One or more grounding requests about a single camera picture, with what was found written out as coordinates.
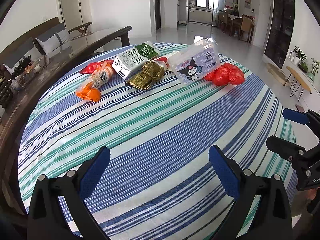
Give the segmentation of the person's right hand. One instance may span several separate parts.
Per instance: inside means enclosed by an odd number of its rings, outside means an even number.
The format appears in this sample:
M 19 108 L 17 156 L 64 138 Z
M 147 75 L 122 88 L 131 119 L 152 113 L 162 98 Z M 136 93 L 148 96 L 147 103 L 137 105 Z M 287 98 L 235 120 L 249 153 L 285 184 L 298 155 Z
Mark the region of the person's right hand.
M 304 196 L 307 200 L 313 200 L 315 197 L 316 197 L 316 194 L 317 194 L 317 190 L 319 189 L 318 188 L 313 188 L 313 189 L 309 189 L 309 190 L 306 190 L 304 191 Z

